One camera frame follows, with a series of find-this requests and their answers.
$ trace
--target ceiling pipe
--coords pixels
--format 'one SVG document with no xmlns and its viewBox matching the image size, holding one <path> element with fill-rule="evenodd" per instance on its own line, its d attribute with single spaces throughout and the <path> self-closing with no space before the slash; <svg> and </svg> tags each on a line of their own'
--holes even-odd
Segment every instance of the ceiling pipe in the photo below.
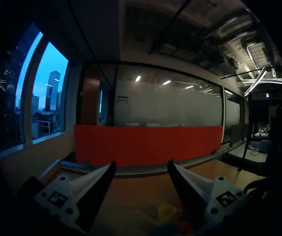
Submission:
<svg viewBox="0 0 282 236">
<path fill-rule="evenodd" d="M 250 36 L 252 34 L 256 33 L 256 30 L 253 27 L 243 27 L 238 30 L 236 30 L 234 33 L 222 38 L 222 40 L 212 48 L 210 48 L 207 51 L 200 51 L 197 58 L 194 59 L 192 62 L 195 64 L 199 64 L 201 61 L 203 61 L 205 58 L 207 58 L 212 53 L 216 52 L 221 46 L 227 44 L 228 42 L 232 42 L 234 40 L 243 38 L 245 36 Z"/>
<path fill-rule="evenodd" d="M 259 67 L 259 64 L 258 62 L 256 61 L 256 57 L 254 56 L 253 52 L 250 50 L 250 47 L 255 45 L 255 43 L 251 43 L 249 44 L 247 47 L 246 47 L 246 51 L 247 51 L 247 54 L 250 58 L 250 60 L 252 61 L 253 65 L 255 66 L 255 68 L 258 70 L 258 73 L 260 73 L 260 67 Z"/>
</svg>

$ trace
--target wooden tabletop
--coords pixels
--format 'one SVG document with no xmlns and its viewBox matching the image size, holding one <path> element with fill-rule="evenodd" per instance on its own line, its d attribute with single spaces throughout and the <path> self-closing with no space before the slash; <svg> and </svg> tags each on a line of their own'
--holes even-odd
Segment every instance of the wooden tabletop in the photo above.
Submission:
<svg viewBox="0 0 282 236">
<path fill-rule="evenodd" d="M 206 178 L 225 176 L 238 188 L 263 177 L 212 160 L 191 171 Z M 113 179 L 91 229 L 92 235 L 149 235 L 161 222 L 158 208 L 170 204 L 182 211 L 181 202 L 168 174 L 143 178 Z"/>
</svg>

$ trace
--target ceiling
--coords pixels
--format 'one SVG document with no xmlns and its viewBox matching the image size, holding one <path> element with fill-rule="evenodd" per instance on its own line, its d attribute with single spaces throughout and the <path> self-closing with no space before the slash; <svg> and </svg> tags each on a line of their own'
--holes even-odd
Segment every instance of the ceiling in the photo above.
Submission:
<svg viewBox="0 0 282 236">
<path fill-rule="evenodd" d="M 238 81 L 248 81 L 256 79 L 258 69 L 274 67 L 267 69 L 264 79 L 282 82 L 282 60 L 276 46 L 239 0 L 127 0 L 128 34 L 137 42 L 150 38 L 150 53 L 199 65 L 221 77 L 255 70 L 238 76 Z M 240 83 L 240 87 L 250 85 Z M 279 84 L 266 85 L 282 90 Z"/>
</svg>

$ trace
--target glass wall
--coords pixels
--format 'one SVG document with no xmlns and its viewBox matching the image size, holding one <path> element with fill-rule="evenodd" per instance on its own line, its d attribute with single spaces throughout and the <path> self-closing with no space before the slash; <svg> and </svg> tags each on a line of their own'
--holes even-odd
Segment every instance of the glass wall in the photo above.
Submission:
<svg viewBox="0 0 282 236">
<path fill-rule="evenodd" d="M 223 143 L 227 143 L 231 140 L 232 125 L 240 124 L 240 106 L 242 103 L 242 97 L 225 89 L 225 102 L 226 117 Z"/>
<path fill-rule="evenodd" d="M 222 125 L 221 87 L 194 77 L 143 66 L 119 65 L 115 126 Z"/>
<path fill-rule="evenodd" d="M 32 55 L 42 33 L 31 24 L 0 66 L 0 151 L 25 142 L 20 122 L 21 93 Z"/>
<path fill-rule="evenodd" d="M 35 76 L 31 99 L 32 139 L 64 130 L 60 113 L 62 86 L 68 60 L 48 43 Z"/>
</svg>

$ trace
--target wall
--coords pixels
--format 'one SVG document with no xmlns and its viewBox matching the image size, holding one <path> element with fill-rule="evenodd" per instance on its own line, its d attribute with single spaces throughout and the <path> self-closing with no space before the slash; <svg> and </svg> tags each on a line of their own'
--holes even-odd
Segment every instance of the wall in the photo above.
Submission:
<svg viewBox="0 0 282 236">
<path fill-rule="evenodd" d="M 73 151 L 73 132 L 64 132 L 3 157 L 0 167 L 10 188 L 16 192 L 28 178 L 40 177 L 54 161 L 64 159 Z"/>
<path fill-rule="evenodd" d="M 118 96 L 128 99 L 120 101 Z M 170 85 L 118 80 L 114 124 L 125 126 L 126 123 L 222 125 L 222 98 Z"/>
</svg>

